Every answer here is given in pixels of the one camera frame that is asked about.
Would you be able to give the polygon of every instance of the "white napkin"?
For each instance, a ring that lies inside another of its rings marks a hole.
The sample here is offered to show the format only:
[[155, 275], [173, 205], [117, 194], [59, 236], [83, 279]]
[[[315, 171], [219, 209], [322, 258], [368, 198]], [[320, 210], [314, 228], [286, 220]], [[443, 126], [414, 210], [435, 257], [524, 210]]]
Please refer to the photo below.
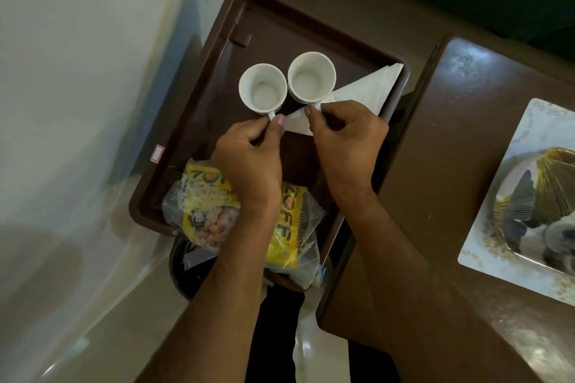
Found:
[[[367, 106], [374, 114], [379, 115], [385, 99], [389, 96], [389, 92], [395, 85], [402, 68], [403, 64], [399, 63], [383, 67], [370, 75], [331, 92], [320, 103], [355, 100]], [[309, 130], [309, 121], [303, 108], [286, 116], [285, 130], [313, 136], [312, 131]]]

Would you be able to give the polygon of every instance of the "label sticker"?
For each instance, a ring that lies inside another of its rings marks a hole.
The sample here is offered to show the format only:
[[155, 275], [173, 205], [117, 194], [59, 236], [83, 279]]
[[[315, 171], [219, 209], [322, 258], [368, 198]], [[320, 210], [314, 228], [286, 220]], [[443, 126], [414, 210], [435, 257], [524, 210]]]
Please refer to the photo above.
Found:
[[162, 153], [164, 153], [164, 147], [156, 144], [156, 148], [154, 149], [154, 153], [152, 153], [152, 157], [149, 160], [152, 162], [155, 162], [155, 163], [160, 162], [160, 158], [162, 157]]

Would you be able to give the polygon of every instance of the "hand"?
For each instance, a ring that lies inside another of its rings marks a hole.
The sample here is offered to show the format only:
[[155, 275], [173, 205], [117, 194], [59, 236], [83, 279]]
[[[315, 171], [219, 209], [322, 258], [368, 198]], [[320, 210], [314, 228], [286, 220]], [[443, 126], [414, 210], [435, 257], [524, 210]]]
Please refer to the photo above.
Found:
[[346, 124], [342, 130], [332, 131], [315, 107], [308, 105], [304, 110], [329, 190], [345, 215], [365, 196], [374, 195], [371, 175], [388, 126], [354, 100], [323, 103], [321, 110]]
[[[281, 203], [282, 164], [279, 140], [284, 134], [285, 117], [236, 123], [216, 143], [212, 163], [229, 180], [241, 209], [277, 206]], [[263, 142], [254, 147], [250, 141], [265, 131]]]

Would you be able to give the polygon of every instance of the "white cup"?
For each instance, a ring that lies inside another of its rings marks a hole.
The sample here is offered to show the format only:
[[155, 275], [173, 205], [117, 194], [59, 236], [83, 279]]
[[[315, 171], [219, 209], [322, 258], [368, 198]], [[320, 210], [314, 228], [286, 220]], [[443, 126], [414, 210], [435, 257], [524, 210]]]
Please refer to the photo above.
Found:
[[288, 84], [279, 68], [271, 64], [256, 64], [248, 68], [240, 78], [241, 101], [270, 121], [282, 107], [288, 96]]
[[323, 53], [299, 55], [287, 71], [289, 93], [299, 103], [317, 103], [335, 87], [335, 67]]

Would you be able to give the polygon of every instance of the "plastic tray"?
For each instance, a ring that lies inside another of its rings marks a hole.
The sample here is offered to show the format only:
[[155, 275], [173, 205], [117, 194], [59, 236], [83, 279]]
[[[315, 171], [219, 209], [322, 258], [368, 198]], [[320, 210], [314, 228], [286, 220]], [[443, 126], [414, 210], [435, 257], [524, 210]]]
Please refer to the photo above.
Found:
[[[175, 111], [155, 141], [165, 150], [159, 163], [150, 162], [133, 193], [129, 209], [134, 221], [161, 234], [181, 235], [164, 220], [162, 199], [186, 161], [208, 159], [232, 124], [258, 117], [238, 95], [242, 73], [267, 62], [286, 75], [291, 61], [307, 51], [322, 52], [333, 61], [336, 89], [386, 65], [404, 64], [380, 114], [389, 121], [409, 77], [403, 57], [315, 19], [290, 0], [224, 0], [199, 60], [192, 64], [184, 57], [171, 86]], [[287, 115], [300, 107], [288, 96], [280, 112]], [[306, 186], [327, 212], [317, 228], [323, 262], [343, 216], [329, 193], [313, 138], [286, 132], [280, 149], [284, 180]]]

